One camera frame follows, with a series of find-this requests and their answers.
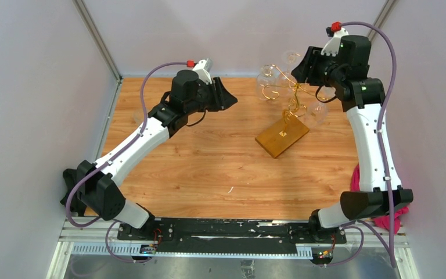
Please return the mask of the clear ribbed wine glass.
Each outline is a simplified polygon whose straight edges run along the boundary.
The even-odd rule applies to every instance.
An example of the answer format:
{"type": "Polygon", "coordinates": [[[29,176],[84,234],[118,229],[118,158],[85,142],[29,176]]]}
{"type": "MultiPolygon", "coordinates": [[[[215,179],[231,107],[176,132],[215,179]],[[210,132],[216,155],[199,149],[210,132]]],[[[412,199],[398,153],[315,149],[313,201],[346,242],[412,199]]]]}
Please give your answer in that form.
{"type": "Polygon", "coordinates": [[[143,109],[138,109],[133,113],[133,121],[136,126],[140,126],[144,122],[146,118],[145,114],[143,109]]]}

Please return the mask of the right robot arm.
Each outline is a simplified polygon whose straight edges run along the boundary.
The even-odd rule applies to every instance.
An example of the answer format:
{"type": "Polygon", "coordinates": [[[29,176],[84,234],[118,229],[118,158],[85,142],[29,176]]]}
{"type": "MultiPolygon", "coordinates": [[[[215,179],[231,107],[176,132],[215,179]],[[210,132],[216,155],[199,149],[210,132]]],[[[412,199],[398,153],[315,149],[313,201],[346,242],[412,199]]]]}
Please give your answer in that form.
{"type": "Polygon", "coordinates": [[[324,242],[331,228],[370,217],[386,216],[413,202],[396,173],[385,118],[380,115],[386,93],[382,81],[370,77],[371,42],[361,35],[342,37],[335,51],[309,46],[292,70],[299,83],[335,89],[353,129],[360,169],[359,191],[346,191],[338,203],[313,211],[308,234],[324,242]]]}

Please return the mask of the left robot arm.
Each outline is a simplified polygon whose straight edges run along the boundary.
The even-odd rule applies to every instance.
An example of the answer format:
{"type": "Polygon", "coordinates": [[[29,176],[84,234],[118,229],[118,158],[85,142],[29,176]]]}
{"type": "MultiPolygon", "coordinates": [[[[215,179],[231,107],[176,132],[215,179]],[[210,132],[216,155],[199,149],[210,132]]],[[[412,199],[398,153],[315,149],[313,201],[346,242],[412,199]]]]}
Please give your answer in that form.
{"type": "Polygon", "coordinates": [[[150,239],[155,227],[150,221],[153,215],[124,197],[120,185],[146,155],[186,127],[190,115],[223,111],[237,101],[219,77],[204,79],[194,70],[179,71],[171,89],[150,112],[145,112],[143,123],[131,135],[108,155],[78,165],[77,182],[65,203],[68,221],[76,227],[86,226],[75,222],[71,215],[72,201],[77,198],[100,219],[129,224],[139,239],[150,239]]]}

